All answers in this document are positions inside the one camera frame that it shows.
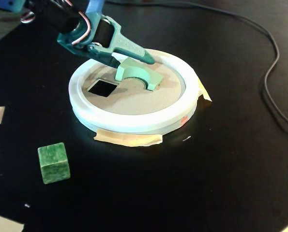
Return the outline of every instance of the black table surface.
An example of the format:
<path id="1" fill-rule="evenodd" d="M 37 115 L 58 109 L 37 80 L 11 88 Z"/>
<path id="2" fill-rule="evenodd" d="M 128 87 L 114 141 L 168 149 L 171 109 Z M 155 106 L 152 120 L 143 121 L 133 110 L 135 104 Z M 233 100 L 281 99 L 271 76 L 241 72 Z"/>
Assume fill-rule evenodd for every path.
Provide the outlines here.
<path id="1" fill-rule="evenodd" d="M 202 3 L 272 32 L 281 60 L 269 88 L 288 115 L 288 0 Z M 59 46 L 49 25 L 18 27 L 0 41 L 0 215 L 24 223 L 25 232 L 282 230 L 288 133 L 261 96 L 274 57 L 268 39 L 201 9 L 106 5 L 104 13 L 136 43 L 189 63 L 213 103 L 200 99 L 190 121 L 160 145 L 94 141 L 68 97 L 70 76 L 86 59 Z M 58 142 L 65 143 L 71 178 L 44 185 L 37 148 Z"/>

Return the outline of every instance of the white ring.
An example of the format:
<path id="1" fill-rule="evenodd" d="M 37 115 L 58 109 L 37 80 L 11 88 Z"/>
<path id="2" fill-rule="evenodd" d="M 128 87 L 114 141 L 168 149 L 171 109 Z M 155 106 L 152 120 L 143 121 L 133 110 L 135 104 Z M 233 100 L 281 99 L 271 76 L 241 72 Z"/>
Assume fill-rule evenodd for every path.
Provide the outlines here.
<path id="1" fill-rule="evenodd" d="M 76 116 L 105 130 L 125 133 L 145 133 L 155 131 L 181 120 L 196 108 L 199 94 L 199 86 L 195 71 L 183 60 L 171 54 L 147 49 L 156 62 L 163 63 L 177 71 L 185 82 L 185 91 L 182 96 L 171 106 L 144 115 L 120 115 L 102 110 L 91 104 L 82 92 L 82 85 L 90 74 L 88 71 L 99 64 L 98 61 L 90 59 L 83 63 L 72 75 L 69 83 L 69 95 Z M 117 60 L 126 59 L 127 56 L 114 53 Z"/>

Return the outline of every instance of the square hole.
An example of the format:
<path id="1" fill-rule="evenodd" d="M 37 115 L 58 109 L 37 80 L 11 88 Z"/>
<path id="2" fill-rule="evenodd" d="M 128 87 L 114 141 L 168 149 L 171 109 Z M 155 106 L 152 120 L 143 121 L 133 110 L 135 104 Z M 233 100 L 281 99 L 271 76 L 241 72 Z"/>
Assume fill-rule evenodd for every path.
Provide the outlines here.
<path id="1" fill-rule="evenodd" d="M 88 92 L 103 96 L 103 97 L 108 97 L 117 87 L 117 85 L 98 80 L 90 89 L 88 89 Z"/>

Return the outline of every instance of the black cable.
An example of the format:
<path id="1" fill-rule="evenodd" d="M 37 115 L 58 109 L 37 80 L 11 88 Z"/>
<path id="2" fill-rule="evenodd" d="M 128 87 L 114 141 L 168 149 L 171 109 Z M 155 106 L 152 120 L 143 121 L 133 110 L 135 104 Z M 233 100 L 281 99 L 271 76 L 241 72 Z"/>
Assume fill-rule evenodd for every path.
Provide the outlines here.
<path id="1" fill-rule="evenodd" d="M 274 50 L 275 50 L 275 60 L 272 62 L 271 66 L 268 68 L 268 70 L 265 73 L 264 76 L 264 90 L 265 93 L 267 94 L 270 103 L 272 104 L 272 106 L 274 107 L 274 109 L 277 111 L 277 113 L 281 116 L 281 118 L 288 123 L 288 118 L 287 116 L 279 109 L 279 107 L 276 105 L 274 99 L 272 98 L 269 88 L 268 88 L 268 76 L 270 75 L 270 73 L 272 72 L 273 68 L 276 66 L 278 60 L 279 60 L 279 49 L 277 46 L 277 43 L 274 39 L 274 37 L 272 36 L 272 34 L 266 30 L 263 26 L 261 26 L 259 23 L 253 21 L 252 19 L 230 12 L 230 11 L 226 11 L 226 10 L 221 10 L 218 8 L 214 8 L 214 7 L 209 7 L 209 6 L 205 6 L 205 5 L 201 5 L 201 4 L 197 4 L 194 2 L 190 2 L 190 1 L 151 1 L 151 2 L 133 2 L 133 1 L 114 1 L 114 0 L 107 0 L 108 3 L 111 4 L 117 4 L 117 5 L 130 5 L 130 6 L 166 6 L 166 7 L 174 7 L 174 8 L 200 8 L 200 9 L 204 9 L 204 10 L 208 10 L 208 11 L 213 11 L 213 12 L 217 12 L 217 13 L 221 13 L 224 15 L 229 15 L 232 17 L 236 17 L 236 18 L 240 18 L 245 20 L 246 22 L 251 23 L 252 25 L 256 26 L 258 29 L 261 29 L 264 34 L 267 36 L 267 38 L 271 41 Z"/>

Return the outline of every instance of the green cube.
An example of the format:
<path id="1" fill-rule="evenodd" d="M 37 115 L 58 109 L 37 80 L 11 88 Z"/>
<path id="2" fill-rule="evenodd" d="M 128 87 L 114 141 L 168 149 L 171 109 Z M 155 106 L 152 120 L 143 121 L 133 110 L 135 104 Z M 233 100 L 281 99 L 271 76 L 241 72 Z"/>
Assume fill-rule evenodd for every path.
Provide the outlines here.
<path id="1" fill-rule="evenodd" d="M 71 177 L 64 143 L 39 147 L 38 158 L 44 184 Z"/>

